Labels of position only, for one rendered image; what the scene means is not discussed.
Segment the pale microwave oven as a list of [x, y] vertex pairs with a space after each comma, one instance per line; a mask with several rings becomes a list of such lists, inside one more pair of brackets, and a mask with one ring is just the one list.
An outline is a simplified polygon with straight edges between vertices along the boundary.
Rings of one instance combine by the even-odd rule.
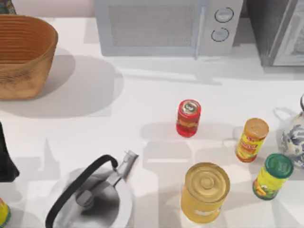
[[[243, 0], [94, 0], [104, 56], [216, 57], [230, 53]], [[219, 23], [218, 9], [231, 8], [232, 20]], [[223, 42], [212, 31], [226, 28]]]

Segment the blue and white vase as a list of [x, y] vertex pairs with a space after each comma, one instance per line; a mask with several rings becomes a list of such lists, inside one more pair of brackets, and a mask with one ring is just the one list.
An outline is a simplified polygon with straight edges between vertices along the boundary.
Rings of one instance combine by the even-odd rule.
[[275, 108], [273, 114], [280, 121], [276, 135], [279, 150], [296, 168], [304, 170], [304, 94], [300, 98], [300, 108], [298, 114], [283, 108]]

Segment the dark patterned object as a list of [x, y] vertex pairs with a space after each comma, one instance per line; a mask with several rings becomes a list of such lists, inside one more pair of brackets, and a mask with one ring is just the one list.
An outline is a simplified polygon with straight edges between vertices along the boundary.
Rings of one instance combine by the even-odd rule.
[[16, 10], [11, 0], [0, 0], [0, 14], [16, 15]]

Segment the yellow and orange can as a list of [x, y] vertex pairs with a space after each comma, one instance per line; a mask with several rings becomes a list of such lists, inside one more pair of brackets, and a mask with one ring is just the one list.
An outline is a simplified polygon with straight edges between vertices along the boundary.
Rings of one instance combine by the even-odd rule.
[[242, 162], [254, 161], [268, 133], [269, 126], [263, 119], [248, 119], [236, 146], [238, 159]]

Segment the yellow and green can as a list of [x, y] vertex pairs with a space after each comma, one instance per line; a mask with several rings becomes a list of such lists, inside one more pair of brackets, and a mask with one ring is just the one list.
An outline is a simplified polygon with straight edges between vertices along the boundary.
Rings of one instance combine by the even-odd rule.
[[4, 228], [11, 218], [10, 207], [0, 198], [0, 228]]

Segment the green lidded yellow can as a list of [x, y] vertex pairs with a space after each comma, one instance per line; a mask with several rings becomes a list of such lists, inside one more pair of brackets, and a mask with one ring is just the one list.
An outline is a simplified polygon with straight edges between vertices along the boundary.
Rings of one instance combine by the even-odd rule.
[[287, 156], [280, 153], [269, 155], [253, 182], [254, 194], [262, 200], [274, 199], [293, 171], [293, 162]]

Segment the brown woven basket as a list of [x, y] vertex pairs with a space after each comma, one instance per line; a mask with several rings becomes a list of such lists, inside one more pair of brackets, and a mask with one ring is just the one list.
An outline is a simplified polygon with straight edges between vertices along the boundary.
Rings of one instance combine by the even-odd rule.
[[48, 22], [0, 15], [0, 100], [36, 97], [52, 67], [58, 33]]

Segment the red can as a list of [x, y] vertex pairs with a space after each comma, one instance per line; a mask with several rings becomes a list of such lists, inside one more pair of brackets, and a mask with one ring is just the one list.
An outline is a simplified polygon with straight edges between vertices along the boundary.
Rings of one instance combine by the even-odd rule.
[[182, 137], [190, 138], [198, 130], [201, 115], [201, 106], [194, 99], [180, 102], [176, 121], [176, 130]]

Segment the large gold can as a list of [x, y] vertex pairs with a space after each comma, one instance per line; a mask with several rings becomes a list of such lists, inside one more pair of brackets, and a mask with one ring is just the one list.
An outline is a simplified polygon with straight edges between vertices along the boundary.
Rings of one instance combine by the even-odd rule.
[[211, 162], [197, 163], [186, 172], [181, 210], [195, 223], [213, 222], [229, 191], [230, 179], [221, 167]]

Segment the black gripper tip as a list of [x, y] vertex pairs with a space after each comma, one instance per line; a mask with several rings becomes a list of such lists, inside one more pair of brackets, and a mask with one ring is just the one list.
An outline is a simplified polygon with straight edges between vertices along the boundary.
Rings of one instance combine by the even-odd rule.
[[13, 182], [19, 174], [18, 168], [9, 155], [2, 123], [0, 122], [0, 182]]

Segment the round microwave knob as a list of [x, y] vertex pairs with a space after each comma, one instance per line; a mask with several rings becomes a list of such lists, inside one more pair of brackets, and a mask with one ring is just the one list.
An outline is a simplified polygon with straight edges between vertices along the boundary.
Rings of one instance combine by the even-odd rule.
[[226, 28], [219, 28], [211, 33], [211, 38], [215, 42], [223, 42], [229, 37], [229, 31]]
[[218, 9], [215, 13], [215, 19], [219, 23], [226, 23], [232, 20], [234, 11], [231, 8]]

